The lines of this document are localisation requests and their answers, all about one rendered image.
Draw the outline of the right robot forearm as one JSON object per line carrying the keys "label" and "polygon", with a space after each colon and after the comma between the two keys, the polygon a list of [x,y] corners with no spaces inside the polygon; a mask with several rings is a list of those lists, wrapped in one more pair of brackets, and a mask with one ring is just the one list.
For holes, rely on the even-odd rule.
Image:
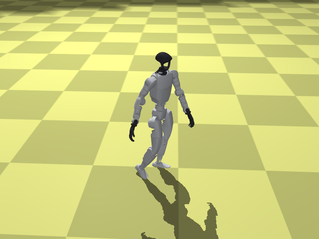
{"label": "right robot forearm", "polygon": [[[142,107],[140,106],[140,102],[141,102],[141,98],[137,98],[136,99],[136,102],[135,102],[135,105],[134,105],[134,114],[133,114],[133,119],[132,119],[132,123],[134,122],[134,120],[138,120],[138,123],[139,123],[139,118],[140,118],[140,112],[141,112],[141,109]],[[137,123],[137,124],[138,124]]]}

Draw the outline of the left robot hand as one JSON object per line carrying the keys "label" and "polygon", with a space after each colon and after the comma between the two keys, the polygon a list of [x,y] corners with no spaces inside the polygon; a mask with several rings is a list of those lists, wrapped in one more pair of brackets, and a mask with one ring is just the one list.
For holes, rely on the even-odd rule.
{"label": "left robot hand", "polygon": [[189,127],[191,128],[191,127],[193,127],[194,126],[194,120],[193,120],[193,117],[192,117],[192,115],[191,115],[191,111],[187,108],[186,110],[186,115],[188,116],[188,118],[189,118],[189,121],[190,121],[190,123],[189,123]]}

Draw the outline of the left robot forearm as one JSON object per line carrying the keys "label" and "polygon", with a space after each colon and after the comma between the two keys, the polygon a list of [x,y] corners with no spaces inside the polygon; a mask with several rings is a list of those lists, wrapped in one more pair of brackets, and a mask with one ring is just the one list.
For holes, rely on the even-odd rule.
{"label": "left robot forearm", "polygon": [[[184,93],[183,93],[183,95],[179,96],[178,99],[179,99],[180,104],[181,104],[181,106],[182,106],[182,108],[183,108],[183,112],[186,113],[185,110],[186,110],[187,108],[189,109],[189,107],[188,107],[187,101],[186,101],[186,99],[185,99]],[[190,109],[189,109],[189,110],[190,110]]]}

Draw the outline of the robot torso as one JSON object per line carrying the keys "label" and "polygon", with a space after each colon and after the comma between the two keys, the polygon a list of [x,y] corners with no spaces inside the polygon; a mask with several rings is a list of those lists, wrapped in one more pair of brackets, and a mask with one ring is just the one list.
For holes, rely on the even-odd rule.
{"label": "robot torso", "polygon": [[[162,72],[159,72],[162,74]],[[163,120],[166,116],[167,109],[165,103],[169,100],[171,94],[171,88],[173,83],[173,73],[170,70],[167,70],[166,75],[160,75],[153,73],[151,75],[156,77],[156,85],[150,90],[151,100],[156,103],[155,108],[152,111],[152,117],[154,115],[159,116],[159,120]]]}

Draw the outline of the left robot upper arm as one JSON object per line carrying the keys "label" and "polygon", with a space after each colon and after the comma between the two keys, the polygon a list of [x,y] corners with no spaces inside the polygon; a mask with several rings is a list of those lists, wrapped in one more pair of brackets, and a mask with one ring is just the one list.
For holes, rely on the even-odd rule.
{"label": "left robot upper arm", "polygon": [[175,88],[175,95],[179,97],[183,95],[183,90],[180,88],[178,72],[176,70],[170,70],[170,71],[173,73],[173,86]]}

